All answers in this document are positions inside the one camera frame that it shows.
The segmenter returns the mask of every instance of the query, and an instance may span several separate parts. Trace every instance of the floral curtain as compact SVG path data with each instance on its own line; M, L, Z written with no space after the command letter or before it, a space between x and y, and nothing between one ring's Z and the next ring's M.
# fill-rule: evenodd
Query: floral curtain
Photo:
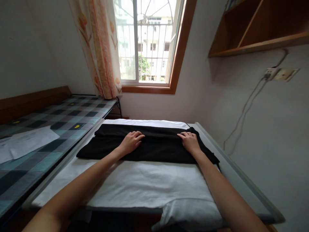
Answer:
M122 94L113 1L69 0L96 95Z

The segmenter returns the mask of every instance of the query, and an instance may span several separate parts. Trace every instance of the tree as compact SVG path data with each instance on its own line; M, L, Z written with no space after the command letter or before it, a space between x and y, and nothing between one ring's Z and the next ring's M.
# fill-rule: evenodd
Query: tree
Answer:
M132 65L126 68L127 74L132 75L135 73L135 57L132 57ZM138 55L138 79L140 81L145 81L146 76L150 76L150 64L147 62L147 59Z
M146 76L150 76L150 64L146 58L138 54L138 76L140 81L145 81Z

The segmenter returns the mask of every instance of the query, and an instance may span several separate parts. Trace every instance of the electrical outlet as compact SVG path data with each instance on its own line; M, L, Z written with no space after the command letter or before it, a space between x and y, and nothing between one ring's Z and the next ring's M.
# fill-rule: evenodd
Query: electrical outlet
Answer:
M266 69L265 73L264 73L264 80L271 80L277 73L277 69L276 68L268 68Z
M274 80L288 82L298 71L299 69L280 69Z

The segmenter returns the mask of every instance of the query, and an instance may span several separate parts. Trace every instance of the bookshelf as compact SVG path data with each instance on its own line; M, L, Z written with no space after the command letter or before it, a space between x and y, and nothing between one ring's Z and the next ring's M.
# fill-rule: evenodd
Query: bookshelf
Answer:
M209 57L308 43L308 0L242 0L223 14Z

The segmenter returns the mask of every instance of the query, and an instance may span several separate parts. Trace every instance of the plaid mattress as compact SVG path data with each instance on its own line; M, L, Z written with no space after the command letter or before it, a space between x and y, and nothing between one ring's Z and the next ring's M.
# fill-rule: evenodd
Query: plaid mattress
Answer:
M96 96L73 95L62 102L0 126L0 139L51 126L57 140L0 164L0 217L116 104Z

